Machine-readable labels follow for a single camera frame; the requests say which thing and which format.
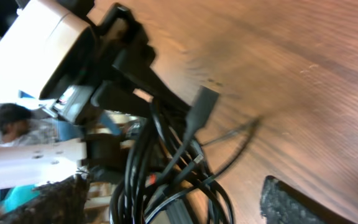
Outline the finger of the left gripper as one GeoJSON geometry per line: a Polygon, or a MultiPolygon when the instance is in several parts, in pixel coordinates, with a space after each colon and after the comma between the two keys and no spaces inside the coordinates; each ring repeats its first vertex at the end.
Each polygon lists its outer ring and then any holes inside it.
{"type": "Polygon", "coordinates": [[[103,81],[91,97],[91,104],[103,110],[118,111],[143,118],[151,117],[149,103],[127,93],[111,82],[103,81]]]}
{"type": "Polygon", "coordinates": [[[160,98],[176,110],[188,112],[190,106],[174,94],[150,67],[155,56],[153,49],[140,52],[124,49],[118,53],[113,67],[122,72],[138,88],[160,98]]]}

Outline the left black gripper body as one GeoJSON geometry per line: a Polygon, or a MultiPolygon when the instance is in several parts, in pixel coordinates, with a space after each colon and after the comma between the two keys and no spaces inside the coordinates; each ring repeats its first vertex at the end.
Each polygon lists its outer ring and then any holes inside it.
{"type": "Polygon", "coordinates": [[[127,93],[138,88],[113,67],[118,53],[153,48],[142,24],[118,2],[98,25],[86,16],[93,7],[91,2],[50,2],[46,7],[64,16],[46,43],[44,59],[56,62],[41,65],[47,79],[39,99],[52,100],[50,109],[60,119],[73,124],[94,123],[104,110],[93,106],[91,97],[103,81],[127,93]]]}

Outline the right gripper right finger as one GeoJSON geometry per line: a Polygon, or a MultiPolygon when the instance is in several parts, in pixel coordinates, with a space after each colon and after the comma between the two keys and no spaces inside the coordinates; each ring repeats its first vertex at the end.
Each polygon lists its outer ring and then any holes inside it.
{"type": "Polygon", "coordinates": [[[272,175],[264,180],[259,205],[267,224],[354,223],[272,175]]]}

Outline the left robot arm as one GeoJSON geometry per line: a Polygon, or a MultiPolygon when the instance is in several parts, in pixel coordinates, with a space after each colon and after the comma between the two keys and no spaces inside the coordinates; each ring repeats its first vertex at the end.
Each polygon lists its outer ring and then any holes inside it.
{"type": "Polygon", "coordinates": [[[52,117],[84,126],[104,110],[148,117],[140,89],[177,113],[189,106],[152,70],[155,50],[131,10],[115,3],[99,24],[93,1],[27,1],[0,40],[0,80],[39,100],[52,117]]]}

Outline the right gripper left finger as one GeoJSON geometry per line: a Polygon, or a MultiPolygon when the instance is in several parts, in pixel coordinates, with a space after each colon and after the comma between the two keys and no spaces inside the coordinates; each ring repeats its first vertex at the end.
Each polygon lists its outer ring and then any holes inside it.
{"type": "Polygon", "coordinates": [[[0,224],[79,224],[89,180],[80,174],[37,188],[40,195],[0,217],[0,224]]]}

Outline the black USB-A to C cable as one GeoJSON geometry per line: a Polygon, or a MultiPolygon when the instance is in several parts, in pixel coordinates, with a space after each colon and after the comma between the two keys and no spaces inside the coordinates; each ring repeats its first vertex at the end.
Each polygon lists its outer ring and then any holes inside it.
{"type": "Polygon", "coordinates": [[[110,223],[152,223],[195,190],[208,200],[208,223],[234,223],[231,200],[216,181],[228,166],[213,172],[195,136],[206,126],[218,98],[217,92],[201,87],[185,111],[160,97],[147,103],[149,116],[110,200],[110,223]]]}

